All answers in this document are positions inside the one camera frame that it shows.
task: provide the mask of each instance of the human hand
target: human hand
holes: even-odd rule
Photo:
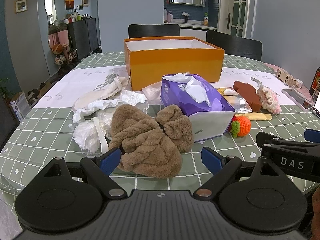
[[[320,240],[320,187],[312,196],[313,218],[311,222],[312,237],[310,240]]]

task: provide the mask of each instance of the blue gripper pad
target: blue gripper pad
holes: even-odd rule
[[[304,131],[304,138],[309,142],[320,143],[320,131],[306,129]]]
[[[215,175],[226,164],[226,158],[215,152],[209,147],[203,147],[201,150],[201,160],[204,166]]]
[[[112,148],[104,155],[97,158],[96,164],[106,175],[110,175],[114,169],[119,165],[121,158],[121,151],[119,148]]]

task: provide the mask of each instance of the brown plush hair towel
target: brown plush hair towel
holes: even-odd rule
[[[131,105],[118,107],[111,122],[109,148],[121,147],[118,168],[155,178],[172,178],[182,165],[181,154],[193,145],[192,126],[176,105],[158,112],[155,119]]]

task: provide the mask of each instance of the chair backrest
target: chair backrest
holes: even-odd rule
[[[180,36],[179,24],[130,24],[129,39],[143,37]]]
[[[261,41],[232,36],[216,31],[207,31],[206,41],[225,50],[225,54],[261,60]]]

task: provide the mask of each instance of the green checkered tablecloth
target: green checkered tablecloth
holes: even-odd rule
[[[87,57],[77,68],[93,68],[123,65],[124,53],[95,54]],[[262,62],[225,55],[224,67],[257,70],[274,73]],[[160,105],[148,109],[155,116]],[[172,179],[155,179],[115,170],[110,176],[128,193],[132,189],[177,190],[193,192],[212,175],[201,162],[200,151],[208,146],[223,156],[236,155],[244,161],[255,161],[260,149],[255,144],[259,131],[294,141],[305,141],[306,128],[320,130],[320,120],[312,113],[304,113],[297,106],[282,106],[283,113],[271,121],[252,121],[250,134],[233,139],[229,134],[195,143],[191,152],[182,156],[183,165],[178,176]],[[54,157],[62,156],[66,162],[79,161],[88,153],[82,151],[73,140],[71,108],[33,108],[9,139],[0,153],[0,193],[14,210],[14,201],[19,192]],[[313,182],[290,176],[292,182],[304,193],[315,187]]]

